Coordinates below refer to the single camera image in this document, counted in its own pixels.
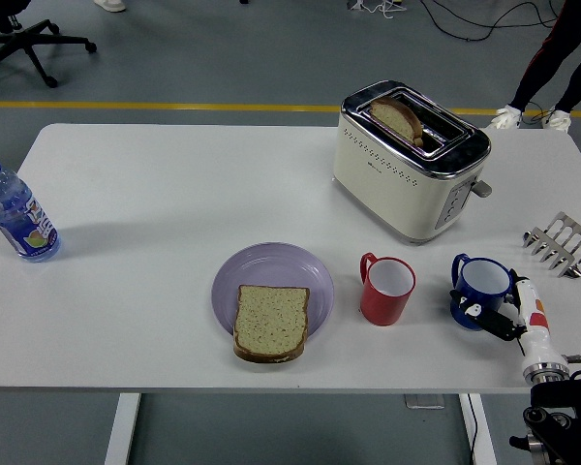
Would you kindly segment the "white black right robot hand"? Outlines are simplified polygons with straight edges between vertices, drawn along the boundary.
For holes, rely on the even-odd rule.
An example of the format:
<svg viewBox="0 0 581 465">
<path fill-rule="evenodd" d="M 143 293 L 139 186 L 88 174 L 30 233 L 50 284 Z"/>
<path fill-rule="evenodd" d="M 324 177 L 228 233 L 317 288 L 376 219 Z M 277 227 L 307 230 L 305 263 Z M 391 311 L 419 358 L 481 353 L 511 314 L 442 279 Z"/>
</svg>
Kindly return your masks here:
<svg viewBox="0 0 581 465">
<path fill-rule="evenodd" d="M 529 385 L 567 379 L 569 370 L 565 357 L 552 345 L 548 320 L 534 283 L 528 277 L 519 276 L 514 269 L 509 274 L 513 283 L 510 302 L 518 310 L 517 322 L 456 290 L 450 292 L 452 301 L 481 329 L 502 340 L 519 343 L 524 356 L 522 372 Z"/>
</svg>

